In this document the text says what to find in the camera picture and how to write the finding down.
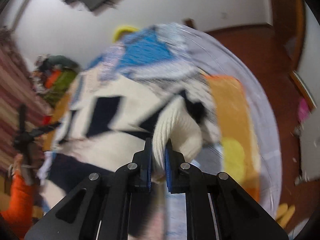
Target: orange fabric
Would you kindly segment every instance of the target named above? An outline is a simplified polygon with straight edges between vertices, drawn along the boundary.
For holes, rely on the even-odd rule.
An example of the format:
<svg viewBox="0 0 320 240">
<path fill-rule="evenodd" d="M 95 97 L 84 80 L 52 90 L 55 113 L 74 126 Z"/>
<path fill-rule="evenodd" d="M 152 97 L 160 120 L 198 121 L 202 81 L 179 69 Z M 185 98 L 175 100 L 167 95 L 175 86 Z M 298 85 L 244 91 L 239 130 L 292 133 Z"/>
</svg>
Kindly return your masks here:
<svg viewBox="0 0 320 240">
<path fill-rule="evenodd" d="M 9 208 L 1 215 L 19 239 L 23 239 L 32 226 L 33 194 L 34 187 L 27 186 L 21 175 L 15 175 Z"/>
<path fill-rule="evenodd" d="M 244 151 L 244 178 L 235 180 L 256 201 L 260 191 L 260 156 L 257 138 L 254 133 L 250 109 L 245 98 L 245 90 L 234 77 L 226 75 L 205 76 L 216 103 L 218 124 L 223 138 L 239 142 Z"/>
<path fill-rule="evenodd" d="M 50 88 L 52 87 L 52 85 L 54 84 L 54 82 L 58 79 L 58 77 L 61 74 L 61 70 L 55 70 L 52 72 L 51 76 L 47 78 L 47 81 L 45 82 L 44 86 L 46 88 Z"/>
<path fill-rule="evenodd" d="M 68 110 L 68 106 L 69 106 L 69 101 L 71 99 L 71 94 L 70 93 L 65 93 L 63 98 L 61 98 L 61 100 L 56 104 L 54 111 L 53 111 L 53 115 L 51 117 L 50 123 L 54 123 L 56 121 L 59 121 L 61 119 L 61 117 L 63 117 L 64 113 Z M 50 151 L 51 150 L 51 142 L 53 140 L 54 134 L 55 134 L 56 130 L 53 130 L 51 132 L 49 132 L 44 136 L 44 143 L 42 146 L 42 150 L 43 151 Z"/>
</svg>

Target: white wall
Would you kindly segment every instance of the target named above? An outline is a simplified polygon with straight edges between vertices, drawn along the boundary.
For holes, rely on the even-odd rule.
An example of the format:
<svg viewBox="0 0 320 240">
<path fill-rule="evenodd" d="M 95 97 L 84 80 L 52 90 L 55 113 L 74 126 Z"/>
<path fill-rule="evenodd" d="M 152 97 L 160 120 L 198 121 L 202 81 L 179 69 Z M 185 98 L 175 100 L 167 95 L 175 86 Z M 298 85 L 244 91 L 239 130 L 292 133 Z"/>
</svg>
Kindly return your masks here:
<svg viewBox="0 0 320 240">
<path fill-rule="evenodd" d="M 14 29 L 16 23 L 20 19 L 20 12 L 22 8 L 27 4 L 28 0 L 10 0 L 7 6 L 0 14 L 1 26 L 7 26 L 8 29 Z"/>
<path fill-rule="evenodd" d="M 320 26 L 306 4 L 306 35 L 298 74 L 320 106 Z"/>
<path fill-rule="evenodd" d="M 15 35 L 22 55 L 61 54 L 86 65 L 112 41 L 119 25 L 143 28 L 155 23 L 195 20 L 199 30 L 270 22 L 268 0 L 122 0 L 99 15 L 61 0 L 31 0 Z"/>
</svg>

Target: metal screw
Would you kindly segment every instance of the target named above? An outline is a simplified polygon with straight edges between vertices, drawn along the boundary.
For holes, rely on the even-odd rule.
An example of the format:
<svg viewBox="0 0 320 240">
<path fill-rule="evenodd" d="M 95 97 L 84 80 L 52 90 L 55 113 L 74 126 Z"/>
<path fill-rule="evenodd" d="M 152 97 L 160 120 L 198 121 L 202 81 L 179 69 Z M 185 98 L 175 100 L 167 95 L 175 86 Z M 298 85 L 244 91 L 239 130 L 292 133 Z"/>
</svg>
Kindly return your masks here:
<svg viewBox="0 0 320 240">
<path fill-rule="evenodd" d="M 228 179 L 229 178 L 229 175 L 225 172 L 220 172 L 219 173 L 219 178 L 220 179 Z"/>
<path fill-rule="evenodd" d="M 96 180 L 97 178 L 99 178 L 99 174 L 98 173 L 91 173 L 89 175 L 89 180 Z"/>
<path fill-rule="evenodd" d="M 127 167 L 129 170 L 134 170 L 138 167 L 138 165 L 136 163 L 129 163 Z"/>
<path fill-rule="evenodd" d="M 190 169 L 190 164 L 189 163 L 181 163 L 180 167 L 183 170 L 187 170 L 187 169 Z"/>
</svg>

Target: pink object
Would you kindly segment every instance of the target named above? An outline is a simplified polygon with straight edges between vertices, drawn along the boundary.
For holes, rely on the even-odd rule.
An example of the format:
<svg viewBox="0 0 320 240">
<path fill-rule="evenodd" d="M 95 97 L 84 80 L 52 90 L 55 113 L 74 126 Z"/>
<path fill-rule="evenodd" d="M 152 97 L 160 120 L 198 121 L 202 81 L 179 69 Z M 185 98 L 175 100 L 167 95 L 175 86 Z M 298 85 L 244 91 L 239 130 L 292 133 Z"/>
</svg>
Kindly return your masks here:
<svg viewBox="0 0 320 240">
<path fill-rule="evenodd" d="M 307 101 L 304 98 L 301 98 L 298 107 L 298 119 L 299 122 L 303 122 L 310 114 L 310 110 L 307 104 Z"/>
</svg>

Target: wooden door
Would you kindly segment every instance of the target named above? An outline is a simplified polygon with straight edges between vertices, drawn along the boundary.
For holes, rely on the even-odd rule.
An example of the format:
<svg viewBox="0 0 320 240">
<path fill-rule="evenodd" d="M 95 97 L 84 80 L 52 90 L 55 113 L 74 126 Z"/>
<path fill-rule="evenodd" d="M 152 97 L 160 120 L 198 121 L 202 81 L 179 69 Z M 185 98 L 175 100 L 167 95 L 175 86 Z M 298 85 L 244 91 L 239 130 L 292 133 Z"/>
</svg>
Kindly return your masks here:
<svg viewBox="0 0 320 240">
<path fill-rule="evenodd" d="M 271 4 L 276 39 L 286 47 L 292 59 L 291 69 L 295 70 L 304 41 L 304 0 L 271 0 Z"/>
</svg>

